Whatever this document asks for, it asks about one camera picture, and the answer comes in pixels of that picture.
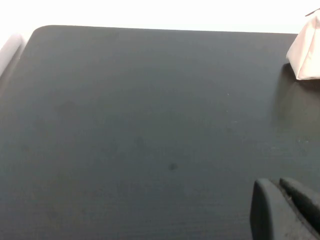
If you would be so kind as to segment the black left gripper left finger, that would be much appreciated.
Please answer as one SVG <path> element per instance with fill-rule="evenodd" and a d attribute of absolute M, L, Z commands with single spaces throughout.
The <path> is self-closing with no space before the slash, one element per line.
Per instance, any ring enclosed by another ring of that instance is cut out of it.
<path fill-rule="evenodd" d="M 308 228 L 279 187 L 268 179 L 254 182 L 249 220 L 254 240 L 308 239 Z"/>

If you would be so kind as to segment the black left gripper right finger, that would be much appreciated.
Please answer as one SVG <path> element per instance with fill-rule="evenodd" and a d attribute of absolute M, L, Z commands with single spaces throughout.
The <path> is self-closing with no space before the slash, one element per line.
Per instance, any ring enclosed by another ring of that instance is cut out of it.
<path fill-rule="evenodd" d="M 279 185 L 298 211 L 302 223 L 320 239 L 320 193 L 293 178 L 280 178 Z"/>

